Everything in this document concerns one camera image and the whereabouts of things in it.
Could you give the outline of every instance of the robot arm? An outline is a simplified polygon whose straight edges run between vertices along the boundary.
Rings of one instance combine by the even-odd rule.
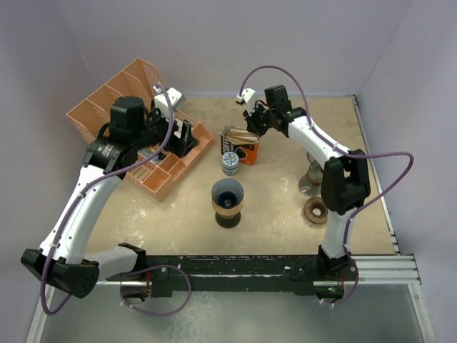
[[[167,91],[174,98],[172,106],[176,111],[184,102],[182,94],[175,89]],[[120,185],[124,174],[109,177],[87,189],[87,184],[103,175],[131,166],[137,160],[140,149],[162,142],[169,126],[168,106],[164,95],[158,94],[148,111],[143,101],[135,96],[118,98],[111,107],[110,122],[105,124],[95,141],[87,148],[75,190],[65,209],[39,249],[27,249],[21,263],[38,279],[41,278],[44,261],[52,247],[54,255],[49,267],[47,284],[59,288],[75,297],[85,297],[99,280],[130,272],[144,251],[129,244],[120,244],[115,249],[97,254],[85,255],[87,241],[94,225],[112,192]],[[174,131],[178,129],[174,122]],[[191,135],[191,125],[184,121],[181,137],[171,135],[166,149],[182,157],[198,144]],[[104,132],[109,128],[109,135]],[[59,243],[53,240],[75,198],[82,197],[65,223]]]
[[[248,131],[263,136],[268,129],[274,128],[286,137],[293,139],[304,147],[323,169],[321,196],[328,208],[326,235],[321,245],[323,253],[329,259],[343,257],[345,225],[350,215],[363,205],[370,194],[368,165],[365,159],[349,159],[324,143],[311,130],[306,111],[292,108],[286,87],[274,86],[265,89],[266,104],[256,95],[253,89],[244,89],[237,96],[239,104],[246,104],[243,116],[248,124]],[[332,139],[314,122],[311,125],[324,135],[333,146],[337,146],[349,154],[363,154],[361,150],[350,151]],[[348,239],[352,232],[353,221],[348,231]]]

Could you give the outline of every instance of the orange box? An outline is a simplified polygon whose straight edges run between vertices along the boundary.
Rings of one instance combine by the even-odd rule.
[[[240,144],[239,142],[236,143],[235,139],[227,137],[227,134],[232,129],[244,130],[236,126],[224,126],[221,131],[221,154],[233,151],[239,156],[241,163],[250,165],[254,164],[257,157],[258,146],[260,145],[260,137],[257,137],[257,141],[253,144]]]

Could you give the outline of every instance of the gray wall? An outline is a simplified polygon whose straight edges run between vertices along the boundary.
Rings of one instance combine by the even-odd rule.
[[[262,64],[313,94],[354,94],[411,0],[56,0],[99,84],[136,57],[187,94],[233,94]],[[277,71],[250,86],[287,83]]]
[[[65,113],[91,79],[52,0],[0,1],[0,332],[23,342],[39,283],[19,260],[55,224],[85,145]]]
[[[457,2],[414,0],[361,94],[374,151],[412,151],[411,174],[387,196],[401,251],[418,260],[440,342],[457,337]],[[376,162],[386,186],[405,159]]]

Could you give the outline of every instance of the cable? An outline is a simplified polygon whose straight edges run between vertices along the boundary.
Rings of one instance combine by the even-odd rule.
[[[305,103],[305,110],[306,110],[306,113],[307,113],[306,117],[308,119],[308,124],[311,127],[312,131],[324,143],[326,143],[329,147],[331,147],[335,151],[339,152],[340,154],[342,154],[342,155],[344,155],[344,156],[346,156],[346,157],[348,157],[350,159],[380,159],[380,158],[383,158],[383,157],[390,157],[390,156],[407,156],[409,158],[408,166],[406,166],[405,170],[403,170],[403,172],[400,174],[400,176],[397,177],[395,179],[395,181],[393,181],[392,184],[390,184],[387,188],[385,188],[380,194],[378,194],[376,197],[372,198],[372,200],[370,200],[369,202],[364,204],[362,207],[359,207],[356,211],[354,211],[354,213],[349,216],[348,221],[346,222],[346,226],[344,228],[343,249],[344,249],[344,252],[345,252],[346,256],[348,257],[348,259],[351,261],[351,263],[353,264],[353,266],[356,269],[355,270],[356,281],[354,282],[354,285],[351,288],[351,290],[349,291],[349,293],[343,299],[337,301],[336,303],[331,304],[331,306],[334,306],[335,304],[342,304],[349,297],[351,297],[351,295],[356,291],[356,288],[357,288],[357,285],[358,285],[358,279],[359,279],[357,263],[351,257],[351,253],[348,250],[348,234],[349,234],[349,227],[351,225],[351,222],[352,222],[352,220],[354,219],[354,217],[357,214],[359,214],[361,211],[366,209],[372,203],[378,201],[381,197],[383,197],[384,195],[389,193],[392,190],[392,188],[394,188],[402,180],[402,178],[404,178],[405,175],[407,175],[407,173],[410,171],[411,167],[413,166],[414,156],[412,155],[412,153],[407,152],[407,151],[386,152],[386,153],[382,153],[382,154],[352,155],[352,154],[349,154],[348,152],[338,148],[337,146],[333,146],[333,144],[326,137],[324,137],[322,134],[320,134],[317,131],[317,129],[314,127],[313,121],[311,119],[311,113],[309,111],[308,99],[306,98],[305,92],[303,91],[303,88],[301,87],[301,85],[298,82],[298,80],[291,73],[289,73],[288,71],[286,71],[285,69],[283,69],[283,68],[281,68],[279,66],[265,65],[265,66],[259,66],[259,67],[255,68],[254,70],[252,70],[246,76],[246,78],[243,80],[243,83],[241,84],[239,96],[241,96],[241,93],[242,93],[242,91],[244,89],[244,85],[248,81],[249,77],[251,77],[252,74],[254,74],[256,71],[258,71],[260,69],[276,69],[276,70],[282,71],[283,73],[285,73],[287,76],[289,76],[292,79],[292,81],[298,87],[298,90],[300,91],[301,97],[303,98],[303,101]]]
[[[142,314],[147,314],[147,315],[153,316],[153,317],[167,317],[167,316],[171,316],[172,314],[175,314],[175,313],[181,311],[187,305],[187,303],[189,302],[189,300],[191,298],[192,288],[191,288],[191,280],[189,280],[189,277],[186,275],[186,273],[184,273],[178,267],[170,266],[170,265],[167,265],[167,264],[162,264],[160,266],[154,266],[154,267],[146,268],[146,269],[143,269],[143,270],[138,270],[137,272],[123,273],[121,275],[125,275],[125,276],[129,276],[130,277],[130,276],[133,276],[133,275],[143,274],[143,273],[146,273],[146,272],[152,272],[153,270],[162,269],[162,268],[174,269],[177,272],[179,272],[184,277],[184,279],[186,280],[186,283],[187,283],[187,297],[186,297],[186,300],[184,300],[183,304],[180,307],[178,307],[177,309],[174,309],[173,311],[163,312],[163,313],[146,311],[145,309],[140,309],[138,307],[135,307],[130,302],[128,302],[127,299],[125,298],[124,294],[122,293],[122,288],[119,290],[119,294],[121,295],[121,304],[126,305],[130,309],[134,309],[137,312],[140,312]]]
[[[43,267],[43,273],[41,275],[41,284],[40,284],[40,300],[41,300],[41,306],[43,307],[44,313],[46,313],[48,316],[52,316],[59,312],[61,308],[65,305],[65,303],[69,300],[70,294],[68,294],[65,299],[60,303],[60,305],[55,309],[55,310],[50,310],[48,307],[48,304],[46,303],[46,280],[48,278],[48,272],[49,272],[49,265],[51,263],[52,257],[54,256],[54,252],[56,251],[56,247],[58,246],[59,240],[61,238],[62,231],[64,230],[64,227],[68,220],[70,219],[71,215],[73,214],[75,208],[78,206],[79,202],[83,197],[86,195],[87,191],[90,190],[93,186],[98,184],[99,182],[108,179],[109,177],[114,177],[116,175],[120,175],[123,173],[126,173],[132,169],[135,169],[138,166],[141,166],[148,161],[151,161],[155,156],[159,154],[159,152],[167,145],[171,135],[173,134],[173,125],[174,125],[174,111],[173,111],[173,106],[171,105],[170,98],[166,92],[166,88],[160,84],[157,83],[155,84],[158,88],[162,90],[165,96],[166,103],[169,107],[169,126],[165,135],[165,139],[160,144],[160,146],[157,148],[157,150],[149,156],[147,159],[144,159],[143,161],[136,162],[132,164],[131,166],[126,166],[125,168],[122,168],[120,170],[112,171],[111,173],[105,174],[102,177],[99,177],[98,179],[93,180],[92,182],[89,182],[82,190],[81,194],[82,197],[76,197],[75,200],[71,203],[68,211],[65,213],[64,218],[62,219],[59,228],[57,229],[56,235],[54,236],[54,239],[52,241],[52,247],[50,248],[48,252],[48,256],[46,257],[46,260],[44,262],[44,267]]]

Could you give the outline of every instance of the table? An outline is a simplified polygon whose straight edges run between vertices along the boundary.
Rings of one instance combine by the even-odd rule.
[[[303,106],[300,99],[291,99]],[[366,151],[350,98],[311,98],[311,116],[336,141]],[[242,164],[233,178],[245,191],[239,225],[221,228],[211,207],[211,188],[227,177],[221,170],[219,131],[225,124],[246,127],[233,98],[190,98],[182,111],[214,137],[210,151],[161,203],[129,181],[113,193],[96,223],[87,252],[128,242],[147,254],[316,254],[325,225],[303,215],[308,199],[298,189],[308,170],[306,150],[271,129],[262,137],[256,164]],[[378,194],[370,170],[371,195]],[[351,239],[354,254],[394,254],[381,202],[360,213]]]

